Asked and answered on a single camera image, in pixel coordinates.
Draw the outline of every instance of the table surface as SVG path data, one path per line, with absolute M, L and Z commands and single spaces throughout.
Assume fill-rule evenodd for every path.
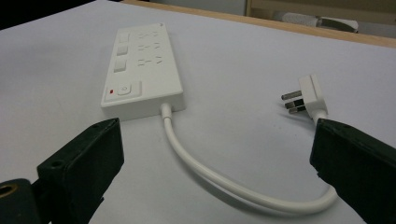
M 395 48 L 137 4 L 97 0 L 0 31 L 0 182 L 35 181 L 37 165 L 109 119 L 100 102 L 116 32 L 157 22 L 184 88 L 187 108 L 174 114 L 181 144 L 247 188 L 296 202 L 327 188 L 309 164 L 312 120 L 280 99 L 309 74 L 330 119 L 396 147 Z M 185 166 L 160 116 L 120 126 L 125 163 L 91 223 L 364 223 L 342 200 L 301 217 L 241 202 Z

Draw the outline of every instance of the power switch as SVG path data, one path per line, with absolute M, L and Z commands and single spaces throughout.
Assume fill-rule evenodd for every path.
M 125 83 L 119 85 L 118 95 L 126 95 L 131 92 L 131 83 Z

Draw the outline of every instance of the button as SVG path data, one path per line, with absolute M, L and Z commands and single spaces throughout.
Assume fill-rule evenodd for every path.
M 129 34 L 128 33 L 120 34 L 120 43 L 128 42 L 128 40 L 129 40 Z
M 126 69 L 126 59 L 117 59 L 116 64 L 114 64 L 114 72 L 123 72 Z
M 119 84 L 118 95 L 126 95 L 131 92 L 131 83 Z
M 117 56 L 125 55 L 128 53 L 128 45 L 120 46 L 117 48 Z

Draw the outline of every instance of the wooden edge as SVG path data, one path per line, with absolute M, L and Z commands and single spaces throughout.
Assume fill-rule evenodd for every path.
M 382 36 L 375 36 L 375 35 L 362 35 L 362 34 L 353 34 L 348 32 L 341 32 L 341 31 L 334 31 L 329 29 L 323 29 L 318 27 L 309 27 L 299 24 L 290 24 L 281 21 L 268 21 L 258 18 L 252 17 L 245 17 L 245 16 L 238 16 L 233 14 L 221 13 L 221 12 L 214 12 L 214 11 L 207 11 L 201 10 L 196 8 L 189 8 L 189 7 L 177 7 L 177 6 L 170 6 L 158 3 L 151 3 L 151 2 L 144 2 L 144 1 L 136 1 L 136 0 L 123 0 L 120 1 L 124 4 L 130 4 L 140 7 L 150 7 L 156 8 L 161 10 L 167 11 L 174 11 L 180 13 L 187 13 L 191 15 L 197 16 L 205 16 L 209 18 L 221 19 L 226 21 L 236 21 L 242 22 L 252 25 L 259 25 L 269 28 L 274 28 L 278 30 L 290 31 L 294 33 L 304 34 L 304 35 L 314 35 L 314 36 L 321 36 L 327 37 L 332 39 L 339 39 L 351 42 L 357 42 L 362 44 L 368 45 L 376 45 L 381 47 L 387 48 L 395 48 L 396 49 L 396 39 L 394 38 L 387 38 Z

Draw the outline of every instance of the outlet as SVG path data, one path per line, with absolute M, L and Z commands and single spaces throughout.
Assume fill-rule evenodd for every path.
M 110 118 L 139 119 L 160 114 L 162 104 L 185 109 L 183 89 L 163 23 L 119 29 L 101 106 Z

